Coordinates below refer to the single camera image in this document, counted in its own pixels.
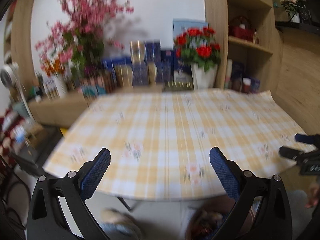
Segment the right hand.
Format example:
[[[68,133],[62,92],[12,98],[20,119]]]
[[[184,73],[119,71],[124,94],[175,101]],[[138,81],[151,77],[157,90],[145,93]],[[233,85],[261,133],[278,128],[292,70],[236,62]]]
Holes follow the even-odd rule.
[[[319,184],[310,185],[310,194],[308,202],[305,205],[306,208],[315,207],[319,202]]]

